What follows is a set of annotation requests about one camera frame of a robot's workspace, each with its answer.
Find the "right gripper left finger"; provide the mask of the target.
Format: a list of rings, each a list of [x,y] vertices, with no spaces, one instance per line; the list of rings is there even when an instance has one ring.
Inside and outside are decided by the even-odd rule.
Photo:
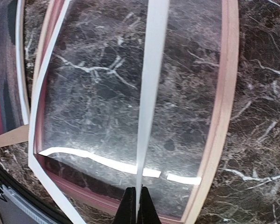
[[[126,188],[114,217],[113,224],[136,224],[135,187]]]

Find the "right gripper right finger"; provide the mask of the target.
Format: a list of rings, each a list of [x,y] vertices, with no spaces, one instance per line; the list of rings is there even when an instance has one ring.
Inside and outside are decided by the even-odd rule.
[[[138,212],[137,223],[161,224],[147,187],[142,187],[141,190],[140,208]]]

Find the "pink wooden picture frame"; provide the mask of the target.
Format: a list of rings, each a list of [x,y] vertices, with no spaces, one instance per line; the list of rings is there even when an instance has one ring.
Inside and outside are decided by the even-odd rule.
[[[54,8],[56,1],[52,0],[48,6],[44,22],[50,20],[53,13],[57,13],[58,18],[49,39],[49,43],[43,56],[38,56],[40,69],[34,73],[37,77],[32,90],[30,122],[28,129],[28,166],[37,176],[43,187],[50,194],[58,207],[67,215],[74,224],[83,224],[84,220],[64,196],[58,186],[51,180],[49,175],[43,170],[40,163],[34,156],[35,135],[37,124],[37,113],[42,109],[39,107],[39,99],[42,96],[42,84],[51,58],[54,45],[61,29],[66,11],[70,1],[65,0],[62,8]],[[185,212],[181,220],[173,220],[161,217],[164,224],[193,224],[205,202],[206,196],[213,182],[221,154],[224,148],[231,112],[233,107],[234,94],[237,81],[239,54],[239,9],[237,0],[222,1],[222,34],[221,53],[218,72],[217,90],[212,113],[209,135],[207,138],[203,158],[201,160],[198,177],[193,178],[194,189],[189,197]]]

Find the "clear acrylic sheet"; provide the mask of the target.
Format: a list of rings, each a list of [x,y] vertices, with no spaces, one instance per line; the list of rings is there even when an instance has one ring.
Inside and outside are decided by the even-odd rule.
[[[38,156],[73,199],[116,210],[136,184],[146,0],[75,0],[49,63]],[[172,0],[143,185],[180,220],[214,107],[221,1]]]

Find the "brown cardboard backing board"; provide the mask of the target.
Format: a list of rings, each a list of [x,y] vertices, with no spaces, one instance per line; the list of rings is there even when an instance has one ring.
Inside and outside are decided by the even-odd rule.
[[[20,126],[0,135],[0,147],[6,147],[28,141],[29,125]]]

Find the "red and grey photo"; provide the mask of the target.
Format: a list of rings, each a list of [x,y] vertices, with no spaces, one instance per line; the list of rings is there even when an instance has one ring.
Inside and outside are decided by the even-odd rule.
[[[23,0],[0,0],[0,135],[29,123]]]

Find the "white mat board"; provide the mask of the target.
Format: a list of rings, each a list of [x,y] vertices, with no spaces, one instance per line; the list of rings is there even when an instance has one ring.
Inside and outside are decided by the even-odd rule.
[[[28,132],[28,166],[37,176],[39,181],[45,187],[59,208],[67,215],[70,221],[74,224],[83,224],[84,220],[54,184],[49,176],[42,169],[41,165],[34,156],[35,146],[35,131],[36,117],[41,95],[42,83],[44,81],[47,67],[60,32],[66,11],[70,1],[66,0],[62,4],[62,9],[58,16],[52,36],[49,40],[48,47],[42,58],[40,70],[37,72],[37,81],[34,85],[31,101],[31,114]],[[151,134],[151,128],[154,117],[154,108],[158,91],[158,83],[161,72],[162,53],[166,36],[166,25],[168,17],[169,1],[164,5],[160,0],[151,0],[148,3],[148,21],[146,28],[146,42],[144,53],[144,64],[142,69],[141,94],[140,94],[140,112],[138,123],[138,138],[137,138],[137,163],[132,168],[136,171],[136,213],[140,212],[140,193],[142,188],[143,174],[146,169],[145,160],[148,149],[148,142]]]

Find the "black front rail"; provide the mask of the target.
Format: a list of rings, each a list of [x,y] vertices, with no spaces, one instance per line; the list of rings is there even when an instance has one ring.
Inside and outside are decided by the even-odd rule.
[[[43,212],[46,216],[51,218],[53,221],[56,221],[58,224],[72,224],[72,222],[58,209],[47,204],[44,200],[35,196],[27,188],[17,182],[7,171],[0,166],[0,181],[3,184],[7,184],[8,187],[11,187],[15,190],[16,193],[19,193],[20,196],[24,197],[30,204],[35,208]]]

